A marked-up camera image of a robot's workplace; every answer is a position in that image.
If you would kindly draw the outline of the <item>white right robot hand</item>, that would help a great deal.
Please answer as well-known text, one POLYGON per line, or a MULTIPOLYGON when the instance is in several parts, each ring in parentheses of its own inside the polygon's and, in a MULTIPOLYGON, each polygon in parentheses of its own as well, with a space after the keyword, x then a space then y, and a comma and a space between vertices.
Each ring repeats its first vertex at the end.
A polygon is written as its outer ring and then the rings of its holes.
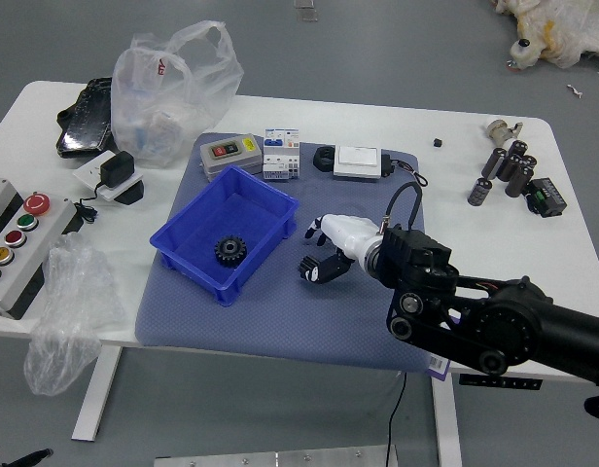
POLYGON ((325 214, 316 218, 304 237, 309 239, 317 232, 318 246, 329 240, 335 246, 335 253, 323 260, 305 256, 299 263, 300 276, 312 283, 330 282, 347 273, 357 262, 361 269, 377 278, 377 260, 383 235, 378 226, 367 218, 356 216, 325 214))

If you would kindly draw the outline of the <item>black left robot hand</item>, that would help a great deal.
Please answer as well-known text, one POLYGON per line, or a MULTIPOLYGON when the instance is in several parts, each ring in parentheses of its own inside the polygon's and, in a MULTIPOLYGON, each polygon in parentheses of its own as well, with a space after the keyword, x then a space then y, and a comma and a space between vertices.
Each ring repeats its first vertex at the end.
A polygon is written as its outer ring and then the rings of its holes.
POLYGON ((17 460, 14 460, 10 463, 1 462, 0 467, 31 467, 36 466, 41 461, 46 458, 49 458, 53 455, 52 449, 41 449, 33 451, 26 456, 23 456, 17 460))

